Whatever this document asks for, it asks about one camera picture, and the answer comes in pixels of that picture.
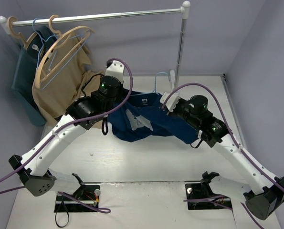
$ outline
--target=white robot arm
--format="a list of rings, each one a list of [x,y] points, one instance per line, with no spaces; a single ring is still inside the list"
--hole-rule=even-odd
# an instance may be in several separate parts
[[[41,196],[48,191],[64,192],[76,198],[80,197],[85,188],[84,182],[76,174],[65,175],[49,169],[49,166],[78,136],[90,129],[103,118],[69,125],[58,131],[60,126],[77,119],[102,114],[113,108],[119,102],[124,67],[118,61],[107,63],[106,75],[102,75],[98,91],[91,96],[85,96],[75,101],[62,116],[53,130],[42,139],[32,150],[23,156],[12,156],[9,159],[11,166],[16,169],[27,162],[35,151],[40,149],[53,135],[53,140],[28,163],[18,174],[24,186],[34,195]],[[161,102],[167,98],[164,93]],[[167,102],[167,115],[184,119],[195,128],[199,138],[211,148],[222,154],[243,175],[248,184],[228,180],[218,173],[205,172],[202,175],[201,185],[209,196],[222,194],[246,203],[248,209],[257,218],[265,220],[274,210],[284,202],[284,193],[274,186],[261,174],[242,154],[241,148],[235,147],[232,136],[229,134],[223,121],[215,118],[207,109],[208,100],[202,95],[192,97],[186,101],[173,95]],[[275,174],[265,169],[247,150],[245,153],[251,160],[284,188],[284,177],[277,178]]]

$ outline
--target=beige shirt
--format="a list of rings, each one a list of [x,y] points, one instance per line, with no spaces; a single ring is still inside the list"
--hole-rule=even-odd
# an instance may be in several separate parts
[[[53,69],[78,42],[78,38],[72,38],[64,46],[54,50],[42,70],[47,73],[49,67]],[[63,115],[72,102],[83,95],[81,87],[95,74],[91,71],[85,71],[84,65],[91,64],[90,59],[85,53],[87,49],[81,48],[73,56],[76,50],[72,52],[48,79],[41,82],[40,89],[37,89],[34,85],[32,87],[33,99],[49,126],[55,126],[57,124],[55,118]],[[98,89],[99,80],[99,76],[95,77],[88,84],[84,90],[87,95]]]

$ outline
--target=clothes rack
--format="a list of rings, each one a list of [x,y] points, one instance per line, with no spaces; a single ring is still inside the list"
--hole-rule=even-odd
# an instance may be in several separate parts
[[[165,13],[181,13],[182,14],[182,24],[180,30],[180,40],[179,40],[179,49],[177,57],[176,71],[171,70],[170,76],[173,80],[173,89],[178,87],[179,83],[179,74],[181,68],[181,61],[184,48],[184,38],[186,30],[186,22],[189,16],[189,7],[190,2],[183,2],[180,8],[168,9],[168,10],[147,10],[147,11],[136,11],[136,12],[121,12],[121,13],[106,13],[106,14],[96,14],[96,15],[84,15],[84,16],[73,16],[73,17],[63,17],[53,19],[53,23],[64,23],[64,22],[74,22],[74,21],[92,21],[100,19],[110,19],[110,18],[122,18],[122,17],[133,17],[133,16],[145,16],[145,15],[154,15],[154,14],[165,14]],[[22,26],[32,26],[33,20],[29,21],[14,21],[12,27],[22,27]],[[49,19],[39,19],[35,22],[35,25],[45,25],[49,23]],[[7,26],[7,19],[3,16],[0,16],[0,24],[7,34],[10,35],[9,28]]]

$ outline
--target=white table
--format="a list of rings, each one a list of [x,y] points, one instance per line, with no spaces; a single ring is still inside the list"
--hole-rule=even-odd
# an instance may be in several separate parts
[[[219,76],[181,77],[179,84],[196,82],[209,87],[217,96],[234,134],[238,130]],[[125,88],[129,79],[125,78]],[[134,77],[134,90],[151,92],[154,77]],[[167,77],[157,78],[157,91],[169,90]],[[207,96],[209,110],[221,119],[219,110],[202,88],[191,86],[180,91],[188,99],[196,94]],[[188,211],[184,181],[200,180],[205,171],[215,171],[228,179],[241,182],[243,177],[220,154],[206,144],[192,149],[176,137],[150,136],[128,143],[113,136],[110,130],[91,129],[77,138],[54,161],[51,169],[77,173],[85,182],[104,182],[102,207],[110,207],[109,215],[71,213],[67,229],[84,228],[256,228],[241,205],[233,201],[231,211]],[[33,197],[27,190],[18,192],[7,229],[54,229],[54,193]],[[275,214],[265,222],[265,229],[279,229]]]

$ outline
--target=wall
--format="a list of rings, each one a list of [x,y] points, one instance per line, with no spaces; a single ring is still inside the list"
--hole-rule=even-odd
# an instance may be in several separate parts
[[[184,0],[17,0],[29,20],[179,8]],[[265,0],[191,0],[183,74],[226,73]],[[152,15],[71,23],[88,25],[96,34],[88,42],[94,69],[111,57],[128,62],[134,74],[175,69],[181,14]]]
[[[0,0],[0,15],[16,15],[24,20],[17,3]],[[12,171],[8,159],[13,154],[22,155],[40,139],[41,129],[33,127],[11,91],[19,48],[0,26],[0,178]],[[20,184],[14,176],[0,184],[0,191]],[[16,192],[0,196],[0,229],[7,226]]]
[[[284,0],[266,1],[226,79],[247,148],[284,176]]]

